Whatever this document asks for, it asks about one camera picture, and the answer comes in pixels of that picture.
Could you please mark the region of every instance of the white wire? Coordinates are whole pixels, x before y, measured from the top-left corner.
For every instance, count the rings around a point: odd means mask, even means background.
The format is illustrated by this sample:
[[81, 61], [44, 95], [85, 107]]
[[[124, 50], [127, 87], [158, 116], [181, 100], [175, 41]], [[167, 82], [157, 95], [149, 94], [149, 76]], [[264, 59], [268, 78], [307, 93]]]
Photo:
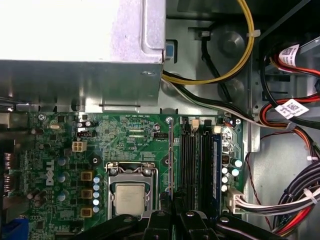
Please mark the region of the white wire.
[[260, 126], [260, 127], [263, 127], [263, 128], [273, 128], [273, 127], [269, 127], [269, 126], [266, 126], [266, 125], [263, 125], [263, 124], [260, 124], [254, 120], [251, 120], [249, 118], [246, 118], [245, 116], [241, 115], [240, 113], [232, 110], [232, 109], [229, 109], [229, 108], [226, 108], [226, 107], [223, 107], [223, 106], [218, 106], [218, 105], [211, 105], [211, 104], [206, 104], [206, 103], [202, 103], [202, 102], [199, 102], [199, 101], [196, 101], [196, 100], [193, 100], [191, 98], [189, 98], [188, 96], [186, 96], [183, 92], [181, 92], [175, 85], [173, 85], [171, 82], [168, 82], [164, 79], [162, 79], [162, 81], [164, 81], [166, 84], [169, 84], [171, 85], [183, 98], [185, 98], [186, 100], [188, 100], [189, 102], [193, 103], [193, 104], [196, 104], [196, 105], [199, 105], [199, 106], [202, 106], [202, 107], [205, 107], [205, 108], [208, 108], [208, 109], [219, 109], [219, 110], [222, 110], [226, 113], [230, 113], [232, 115], [235, 115], [237, 116], [238, 118], [240, 119], [243, 119], [245, 121], [248, 121], [249, 123], [252, 123], [252, 124], [255, 124], [257, 126]]
[[[316, 191], [314, 191], [314, 193], [312, 194], [313, 197], [318, 197], [318, 195], [320, 195], [320, 188], [318, 188]], [[306, 196], [298, 201], [293, 201], [290, 203], [285, 203], [285, 204], [279, 204], [279, 205], [270, 205], [270, 206], [265, 206], [265, 205], [256, 205], [256, 204], [251, 204], [248, 203], [244, 200], [242, 200], [240, 197], [236, 198], [236, 204], [242, 207], [245, 207], [247, 209], [264, 209], [264, 208], [274, 208], [274, 207], [287, 207], [287, 206], [293, 206], [295, 204], [300, 204], [305, 202], [306, 200], [310, 200], [310, 197]]]

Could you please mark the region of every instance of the power connector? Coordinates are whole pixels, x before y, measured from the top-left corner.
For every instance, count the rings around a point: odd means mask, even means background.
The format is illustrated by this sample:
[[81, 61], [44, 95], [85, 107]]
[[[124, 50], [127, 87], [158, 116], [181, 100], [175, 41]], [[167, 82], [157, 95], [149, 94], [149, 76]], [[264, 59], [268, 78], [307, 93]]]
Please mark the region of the power connector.
[[237, 198], [245, 198], [245, 195], [237, 189], [231, 187], [228, 189], [226, 197], [226, 206], [233, 214], [245, 214], [247, 213], [243, 209], [237, 207]]

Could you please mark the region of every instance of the white label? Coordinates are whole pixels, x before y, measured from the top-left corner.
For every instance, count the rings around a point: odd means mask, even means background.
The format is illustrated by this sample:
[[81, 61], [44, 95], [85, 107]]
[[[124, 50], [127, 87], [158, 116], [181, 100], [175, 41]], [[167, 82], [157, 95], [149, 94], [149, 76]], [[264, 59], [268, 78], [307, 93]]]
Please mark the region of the white label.
[[299, 49], [299, 44], [293, 45], [282, 50], [279, 54], [279, 59], [287, 65], [296, 66], [296, 55]]
[[55, 160], [52, 161], [48, 161], [46, 163], [47, 167], [46, 167], [46, 181], [45, 181], [45, 185], [46, 186], [53, 186], [55, 184], [54, 182], [54, 170], [55, 170]]
[[290, 99], [286, 103], [277, 106], [275, 110], [282, 116], [284, 116], [286, 119], [298, 117], [309, 111], [307, 107], [303, 106], [294, 99]]

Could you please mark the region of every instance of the integrated circuit chip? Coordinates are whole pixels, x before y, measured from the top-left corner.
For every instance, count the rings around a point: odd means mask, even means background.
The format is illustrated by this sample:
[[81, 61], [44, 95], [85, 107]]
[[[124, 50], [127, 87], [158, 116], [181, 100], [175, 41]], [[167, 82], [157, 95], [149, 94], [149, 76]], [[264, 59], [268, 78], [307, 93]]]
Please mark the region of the integrated circuit chip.
[[136, 183], [115, 184], [115, 213], [141, 215], [145, 211], [145, 185]]

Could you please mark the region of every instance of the blue port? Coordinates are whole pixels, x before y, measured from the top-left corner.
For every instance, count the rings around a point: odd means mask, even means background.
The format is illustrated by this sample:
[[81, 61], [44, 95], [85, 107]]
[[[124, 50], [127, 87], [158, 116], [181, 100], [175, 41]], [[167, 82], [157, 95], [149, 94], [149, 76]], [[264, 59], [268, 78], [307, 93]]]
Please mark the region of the blue port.
[[2, 240], [28, 240], [29, 220], [15, 219], [2, 226]]

